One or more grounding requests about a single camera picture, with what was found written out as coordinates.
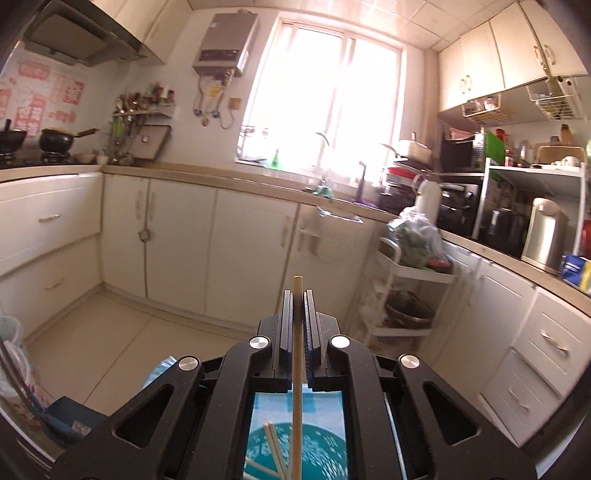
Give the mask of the blue white checkered tablecloth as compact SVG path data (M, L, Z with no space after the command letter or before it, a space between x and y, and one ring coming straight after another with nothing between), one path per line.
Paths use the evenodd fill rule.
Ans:
M254 396L246 457L276 470L263 424L287 424L293 419L293 395L257 393ZM304 479L347 479L346 428L342 394L314 392L303 388L303 477ZM245 466L250 479L276 479Z

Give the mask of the white rolling storage cart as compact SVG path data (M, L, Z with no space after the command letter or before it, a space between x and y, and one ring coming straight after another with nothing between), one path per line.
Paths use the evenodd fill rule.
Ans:
M429 299L428 290L446 295L456 280L457 262L450 256L432 266L404 266L401 247L379 238L363 271L356 306L363 343L430 335L443 299Z

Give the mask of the plastic bag of vegetables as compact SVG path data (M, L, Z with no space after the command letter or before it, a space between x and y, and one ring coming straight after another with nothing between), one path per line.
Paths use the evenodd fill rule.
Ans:
M388 238L400 248L400 264L420 269L449 273L452 263L438 228L416 206L401 211L387 225Z

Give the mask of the white thermos jug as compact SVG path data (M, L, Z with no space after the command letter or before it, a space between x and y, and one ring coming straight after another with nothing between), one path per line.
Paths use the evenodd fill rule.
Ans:
M437 182L423 180L416 193L415 208L424 215L427 220L437 224L442 199L442 189Z

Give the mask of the blue dustpan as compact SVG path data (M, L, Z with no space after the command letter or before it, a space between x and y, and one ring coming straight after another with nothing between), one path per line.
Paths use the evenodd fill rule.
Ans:
M48 432L65 448L81 442L106 415L62 396L41 410Z

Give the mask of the black microwave oven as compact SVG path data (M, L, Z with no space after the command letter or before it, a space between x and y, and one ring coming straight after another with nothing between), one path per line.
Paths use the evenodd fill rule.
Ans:
M485 134L465 139L442 139L440 166L444 173L476 173L484 170Z

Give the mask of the white electric kettle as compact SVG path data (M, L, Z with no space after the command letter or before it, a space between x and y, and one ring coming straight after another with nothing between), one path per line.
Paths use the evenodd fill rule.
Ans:
M521 259L551 274L557 274L564 253L569 219L552 200L535 198Z

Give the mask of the grey gas water heater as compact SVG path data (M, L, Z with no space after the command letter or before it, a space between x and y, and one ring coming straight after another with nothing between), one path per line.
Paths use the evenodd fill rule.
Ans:
M235 77L242 77L257 31L256 13L239 10L216 14L193 60L193 70L199 76L215 77L231 72Z

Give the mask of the black frying pan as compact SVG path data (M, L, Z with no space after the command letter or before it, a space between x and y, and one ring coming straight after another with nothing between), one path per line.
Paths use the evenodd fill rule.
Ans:
M44 153L66 154L71 149L74 140L96 134L98 128L91 128L72 134L63 130L46 128L39 137L39 148Z

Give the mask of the white countertop shelf rack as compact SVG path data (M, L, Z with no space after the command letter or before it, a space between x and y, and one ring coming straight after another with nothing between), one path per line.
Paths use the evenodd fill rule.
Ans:
M487 158L481 175L480 198L471 238L479 240L489 211L503 207L527 218L534 198L552 200L569 219L564 248L579 254L590 188L586 166L522 168L498 165Z

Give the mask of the black wok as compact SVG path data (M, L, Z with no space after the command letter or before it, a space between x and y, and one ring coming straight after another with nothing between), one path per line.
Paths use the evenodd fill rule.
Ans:
M6 119L0 130L0 154L2 156L13 155L22 147L27 137L26 130L14 130L11 124L12 121Z

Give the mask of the black range hood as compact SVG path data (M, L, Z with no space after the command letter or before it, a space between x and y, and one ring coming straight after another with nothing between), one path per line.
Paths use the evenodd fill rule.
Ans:
M22 42L30 52L86 67L143 59L142 43L90 1L51 1L35 17Z

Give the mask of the wall utensil rack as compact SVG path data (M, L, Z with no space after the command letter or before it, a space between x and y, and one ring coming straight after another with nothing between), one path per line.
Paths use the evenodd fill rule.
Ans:
M115 165L158 159L171 137L167 121L175 110L175 92L155 81L143 91L124 91L111 115L108 154Z

